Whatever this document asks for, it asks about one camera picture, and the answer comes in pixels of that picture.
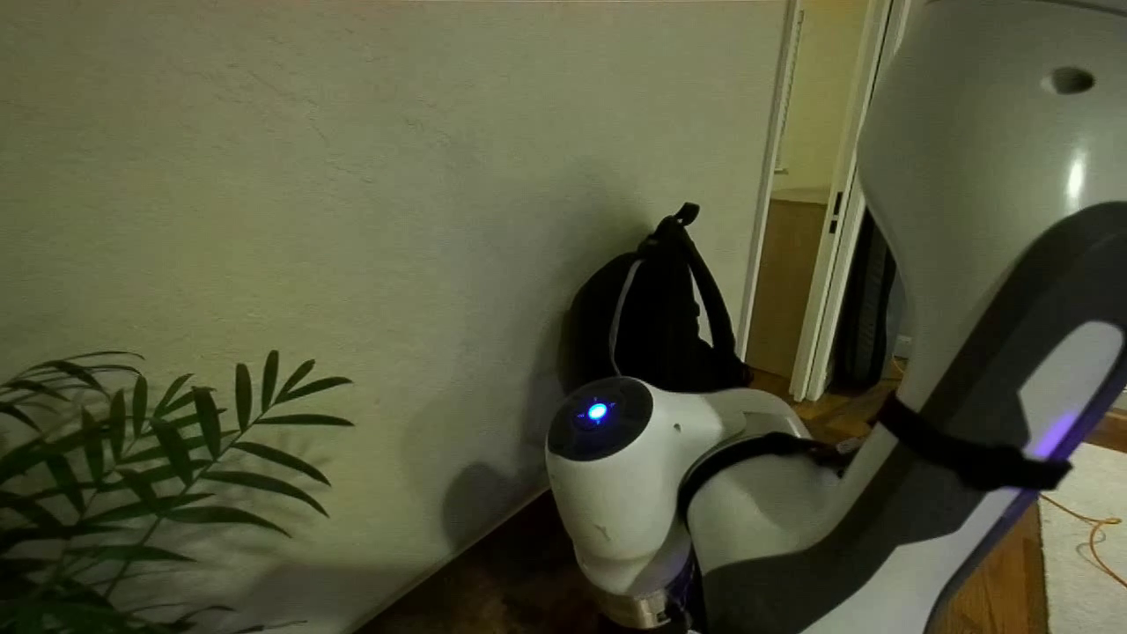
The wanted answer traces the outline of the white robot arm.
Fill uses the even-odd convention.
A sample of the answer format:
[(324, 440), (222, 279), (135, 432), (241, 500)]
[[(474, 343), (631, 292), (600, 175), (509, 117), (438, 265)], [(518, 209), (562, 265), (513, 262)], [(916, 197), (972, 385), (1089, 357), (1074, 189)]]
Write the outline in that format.
[(1127, 0), (924, 0), (858, 183), (911, 350), (855, 448), (696, 366), (614, 362), (546, 437), (631, 630), (927, 634), (1127, 385)]

